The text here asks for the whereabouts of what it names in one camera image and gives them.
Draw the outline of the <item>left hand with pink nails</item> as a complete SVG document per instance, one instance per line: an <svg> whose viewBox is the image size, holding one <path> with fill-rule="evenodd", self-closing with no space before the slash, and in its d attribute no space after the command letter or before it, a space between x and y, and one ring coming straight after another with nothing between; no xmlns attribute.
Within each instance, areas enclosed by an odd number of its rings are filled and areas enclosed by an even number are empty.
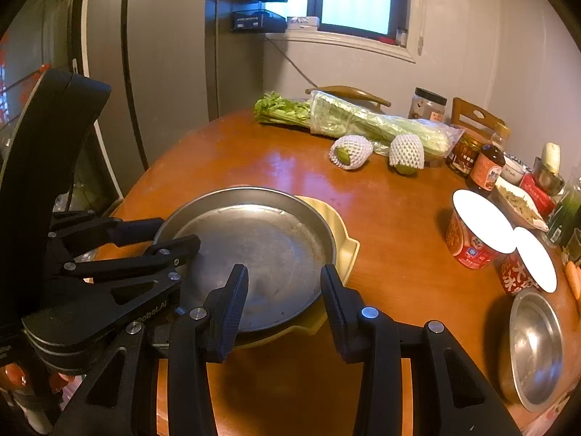
<svg viewBox="0 0 581 436"><path fill-rule="evenodd" d="M26 366L13 362L1 367L1 390L5 392L57 394L74 380L74 376L58 373L43 363Z"/></svg>

